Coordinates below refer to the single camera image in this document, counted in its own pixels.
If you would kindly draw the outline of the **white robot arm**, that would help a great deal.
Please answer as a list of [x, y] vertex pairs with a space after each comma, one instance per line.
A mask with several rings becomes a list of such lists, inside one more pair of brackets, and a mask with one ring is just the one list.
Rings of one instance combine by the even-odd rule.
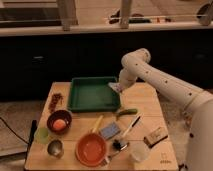
[[193, 115], [184, 171], [213, 171], [213, 94], [151, 65], [145, 48], [125, 54], [119, 74], [121, 90], [138, 78]]

